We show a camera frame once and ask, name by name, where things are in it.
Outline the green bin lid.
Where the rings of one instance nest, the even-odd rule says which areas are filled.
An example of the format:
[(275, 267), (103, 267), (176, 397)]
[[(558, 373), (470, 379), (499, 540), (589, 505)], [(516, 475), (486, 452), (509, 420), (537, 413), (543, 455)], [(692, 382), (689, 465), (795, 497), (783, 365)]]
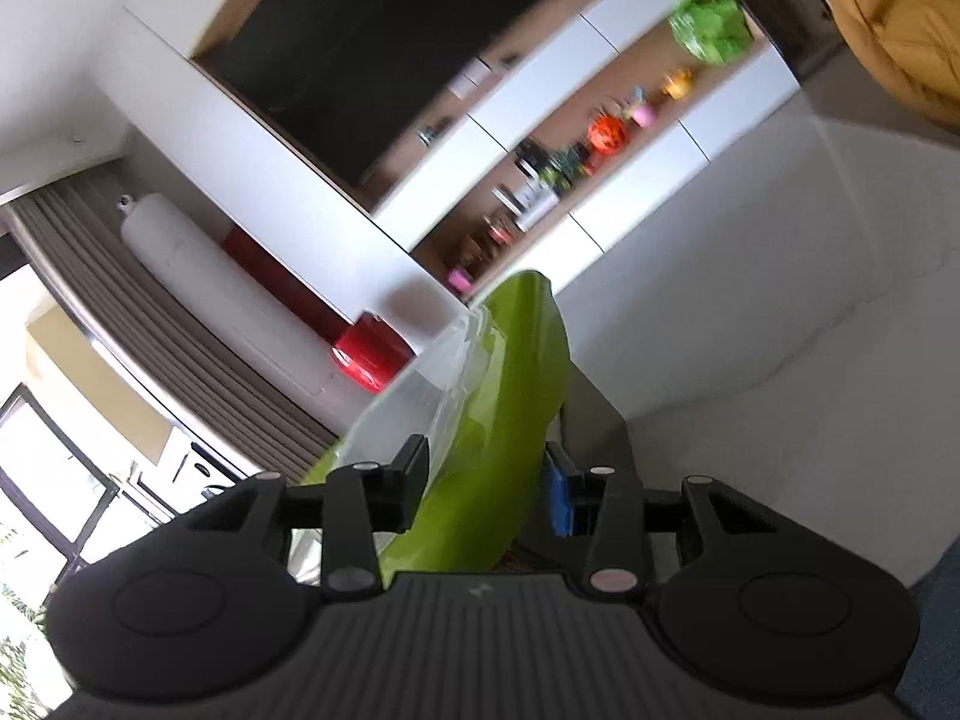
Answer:
[(304, 481), (357, 461), (386, 465), (413, 434), (430, 474), (412, 526), (376, 536), (384, 580), (480, 574), (534, 511), (548, 428), (568, 393), (568, 337), (547, 277), (521, 271), (455, 320), (376, 395)]

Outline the smoky transparent storage bin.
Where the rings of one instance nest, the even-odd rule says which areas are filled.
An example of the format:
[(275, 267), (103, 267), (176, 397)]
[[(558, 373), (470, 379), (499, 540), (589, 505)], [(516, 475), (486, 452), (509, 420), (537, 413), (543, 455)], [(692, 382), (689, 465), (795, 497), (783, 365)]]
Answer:
[[(635, 459), (628, 426), (620, 411), (604, 397), (576, 364), (569, 368), (566, 400), (548, 428), (579, 470), (610, 466), (615, 472), (633, 472)], [(574, 574), (583, 572), (589, 550), (587, 536), (556, 536), (547, 507), (547, 477), (539, 489), (526, 525), (503, 554), (500, 574)]]

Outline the red floor vase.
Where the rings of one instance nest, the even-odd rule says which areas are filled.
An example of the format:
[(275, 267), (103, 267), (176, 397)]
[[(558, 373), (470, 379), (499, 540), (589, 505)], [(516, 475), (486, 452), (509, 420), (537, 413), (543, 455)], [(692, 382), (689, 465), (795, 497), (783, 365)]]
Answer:
[(379, 394), (416, 353), (382, 317), (363, 312), (332, 346), (331, 356), (348, 379)]

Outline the pink small cup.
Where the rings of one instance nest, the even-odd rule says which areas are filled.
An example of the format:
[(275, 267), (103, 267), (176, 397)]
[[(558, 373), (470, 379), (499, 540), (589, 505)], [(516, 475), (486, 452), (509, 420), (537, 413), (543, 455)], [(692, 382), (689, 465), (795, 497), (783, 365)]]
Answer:
[(457, 294), (466, 294), (472, 289), (472, 278), (466, 270), (454, 268), (448, 273), (448, 285)]

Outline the white router box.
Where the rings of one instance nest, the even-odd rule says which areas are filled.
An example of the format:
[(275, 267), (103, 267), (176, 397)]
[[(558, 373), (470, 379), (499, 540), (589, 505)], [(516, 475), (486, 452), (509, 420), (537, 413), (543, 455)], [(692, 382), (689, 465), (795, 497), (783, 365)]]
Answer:
[(529, 232), (560, 201), (555, 190), (541, 182), (528, 182), (517, 190), (500, 184), (491, 193), (509, 211), (521, 232)]

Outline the green toy tractor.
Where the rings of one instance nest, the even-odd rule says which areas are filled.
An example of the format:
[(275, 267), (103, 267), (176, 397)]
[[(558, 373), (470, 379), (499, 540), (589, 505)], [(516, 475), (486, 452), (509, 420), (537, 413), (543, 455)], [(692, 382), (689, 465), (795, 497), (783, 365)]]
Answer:
[(581, 179), (590, 176), (590, 156), (592, 151), (583, 142), (574, 142), (563, 149), (552, 151), (539, 171), (539, 181), (558, 197), (563, 197), (571, 192)]

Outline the orange pumpkin toy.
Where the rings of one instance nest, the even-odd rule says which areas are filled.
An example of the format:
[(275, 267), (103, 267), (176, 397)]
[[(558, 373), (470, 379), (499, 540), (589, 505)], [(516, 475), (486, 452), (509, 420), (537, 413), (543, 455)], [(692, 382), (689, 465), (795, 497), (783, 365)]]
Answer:
[(630, 133), (622, 117), (613, 114), (599, 114), (589, 122), (587, 141), (590, 148), (604, 156), (619, 153), (630, 140)]

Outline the pink toy cup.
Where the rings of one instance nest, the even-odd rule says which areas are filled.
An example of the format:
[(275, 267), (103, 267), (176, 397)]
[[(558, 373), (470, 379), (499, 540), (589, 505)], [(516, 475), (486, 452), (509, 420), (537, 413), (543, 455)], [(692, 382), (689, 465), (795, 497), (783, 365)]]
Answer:
[(658, 120), (658, 110), (646, 99), (646, 91), (642, 86), (633, 89), (630, 101), (623, 110), (623, 118), (633, 122), (641, 130), (651, 127)]

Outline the yellow toy pot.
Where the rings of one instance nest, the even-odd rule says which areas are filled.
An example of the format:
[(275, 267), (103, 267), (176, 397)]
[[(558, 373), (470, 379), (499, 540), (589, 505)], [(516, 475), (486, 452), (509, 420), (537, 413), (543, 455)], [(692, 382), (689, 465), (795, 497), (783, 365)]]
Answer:
[(672, 101), (681, 101), (692, 94), (697, 72), (690, 67), (669, 71), (662, 78), (661, 93)]

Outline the black television screen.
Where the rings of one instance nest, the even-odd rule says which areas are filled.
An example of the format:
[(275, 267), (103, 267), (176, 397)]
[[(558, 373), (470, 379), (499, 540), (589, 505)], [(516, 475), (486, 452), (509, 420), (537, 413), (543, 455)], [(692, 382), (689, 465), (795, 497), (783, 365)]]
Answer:
[(226, 0), (195, 59), (374, 206), (589, 0)]

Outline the green plastic bag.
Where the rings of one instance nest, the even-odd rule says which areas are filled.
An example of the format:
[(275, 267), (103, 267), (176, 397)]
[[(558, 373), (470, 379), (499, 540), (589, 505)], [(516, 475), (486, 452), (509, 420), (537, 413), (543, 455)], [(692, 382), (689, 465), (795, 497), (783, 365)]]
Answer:
[(679, 46), (711, 67), (732, 64), (755, 42), (739, 0), (680, 0), (669, 26)]

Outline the yellow cushioned chair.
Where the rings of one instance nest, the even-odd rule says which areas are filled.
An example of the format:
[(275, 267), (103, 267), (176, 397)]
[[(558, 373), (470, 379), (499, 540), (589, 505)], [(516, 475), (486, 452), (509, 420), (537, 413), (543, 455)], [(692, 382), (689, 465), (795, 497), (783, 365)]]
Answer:
[(851, 54), (903, 106), (958, 127), (958, 0), (830, 0)]

